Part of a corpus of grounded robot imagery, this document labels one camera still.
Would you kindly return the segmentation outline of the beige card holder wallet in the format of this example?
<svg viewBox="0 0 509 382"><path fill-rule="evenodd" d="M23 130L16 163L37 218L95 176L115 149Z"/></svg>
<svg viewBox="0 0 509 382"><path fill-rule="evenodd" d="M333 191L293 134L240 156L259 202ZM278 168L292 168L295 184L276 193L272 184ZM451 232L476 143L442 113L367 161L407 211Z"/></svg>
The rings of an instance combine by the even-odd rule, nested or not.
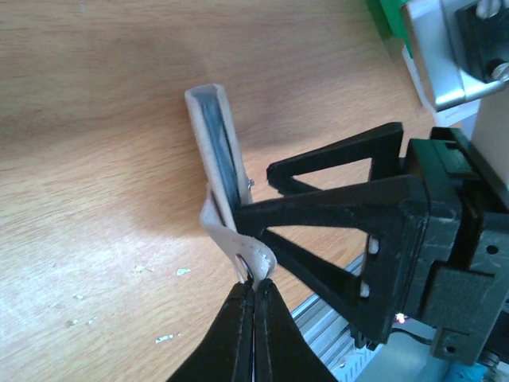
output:
<svg viewBox="0 0 509 382"><path fill-rule="evenodd" d="M239 281L257 288L278 264L261 241L238 232L233 212L252 202L241 146L225 89L205 84L185 92L185 102L204 171L207 193L200 226L231 261Z"/></svg>

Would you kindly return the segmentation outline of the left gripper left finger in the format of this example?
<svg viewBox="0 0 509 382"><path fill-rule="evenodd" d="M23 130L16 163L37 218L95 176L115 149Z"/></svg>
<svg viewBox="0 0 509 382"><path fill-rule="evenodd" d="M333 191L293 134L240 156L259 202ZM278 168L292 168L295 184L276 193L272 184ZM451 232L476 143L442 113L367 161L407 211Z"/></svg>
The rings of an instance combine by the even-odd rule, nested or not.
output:
<svg viewBox="0 0 509 382"><path fill-rule="evenodd" d="M202 342L169 380L252 380L254 309L252 281L236 283Z"/></svg>

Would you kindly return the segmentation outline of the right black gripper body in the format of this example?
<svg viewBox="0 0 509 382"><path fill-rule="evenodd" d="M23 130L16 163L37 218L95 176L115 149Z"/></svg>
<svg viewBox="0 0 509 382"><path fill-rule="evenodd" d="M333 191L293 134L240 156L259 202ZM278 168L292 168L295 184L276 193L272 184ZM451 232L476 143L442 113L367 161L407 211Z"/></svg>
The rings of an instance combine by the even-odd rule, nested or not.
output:
<svg viewBox="0 0 509 382"><path fill-rule="evenodd" d="M431 352L473 364L501 356L508 342L508 192L487 159L457 129L435 127L409 142L385 127L381 174L412 175L425 190L428 218L401 311L432 326Z"/></svg>

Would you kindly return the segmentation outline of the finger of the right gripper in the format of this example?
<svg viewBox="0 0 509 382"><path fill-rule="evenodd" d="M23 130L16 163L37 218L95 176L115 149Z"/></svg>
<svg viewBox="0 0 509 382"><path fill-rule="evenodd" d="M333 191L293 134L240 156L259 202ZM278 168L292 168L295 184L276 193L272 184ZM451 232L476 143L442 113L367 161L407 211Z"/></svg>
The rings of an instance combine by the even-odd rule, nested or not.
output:
<svg viewBox="0 0 509 382"><path fill-rule="evenodd" d="M266 169L267 181L281 195L315 192L316 187L294 177L364 159L371 159L371 181L393 177L399 174L402 136L401 123L385 123L327 146L273 162Z"/></svg>
<svg viewBox="0 0 509 382"><path fill-rule="evenodd" d="M397 176L260 201L235 210L240 233L368 340L385 342L401 312L429 217L424 185Z"/></svg>

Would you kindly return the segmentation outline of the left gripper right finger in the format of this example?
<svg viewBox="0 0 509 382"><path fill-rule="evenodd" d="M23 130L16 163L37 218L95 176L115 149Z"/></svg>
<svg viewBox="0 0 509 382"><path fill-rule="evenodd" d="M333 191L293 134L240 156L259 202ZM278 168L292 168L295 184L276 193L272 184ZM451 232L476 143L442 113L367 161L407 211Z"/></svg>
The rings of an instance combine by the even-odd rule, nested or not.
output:
<svg viewBox="0 0 509 382"><path fill-rule="evenodd" d="M308 346L271 279L260 282L254 297L254 379L336 379Z"/></svg>

